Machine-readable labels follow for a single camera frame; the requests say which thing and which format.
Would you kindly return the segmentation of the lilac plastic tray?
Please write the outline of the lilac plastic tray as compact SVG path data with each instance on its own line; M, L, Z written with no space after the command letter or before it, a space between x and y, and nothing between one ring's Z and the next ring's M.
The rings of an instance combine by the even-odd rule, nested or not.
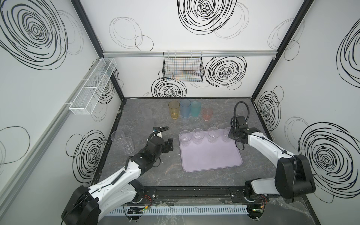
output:
M223 142L221 138L223 129L219 131L220 137L214 143L208 141L208 133L205 131L205 137L201 144L195 144L193 138L189 146L180 144L184 171L189 173L242 165L243 160L235 141Z

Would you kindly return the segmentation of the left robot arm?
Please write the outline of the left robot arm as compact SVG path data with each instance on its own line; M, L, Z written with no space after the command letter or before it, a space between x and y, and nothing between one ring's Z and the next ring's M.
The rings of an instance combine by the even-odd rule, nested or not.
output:
M61 224L96 225L104 216L129 202L140 202L143 185L137 180L154 167L162 153L173 151L173 139L149 138L145 147L129 156L125 166L103 181L74 190L63 213Z

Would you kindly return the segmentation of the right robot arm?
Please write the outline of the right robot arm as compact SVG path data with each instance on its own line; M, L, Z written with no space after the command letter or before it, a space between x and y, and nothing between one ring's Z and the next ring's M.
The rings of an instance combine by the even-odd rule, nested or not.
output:
M293 199L316 191L310 162L304 155L296 155L278 146L255 127L248 127L245 117L231 119L228 137L236 143L247 144L269 159L276 167L274 178L247 181L243 194L248 201L260 195L278 195Z

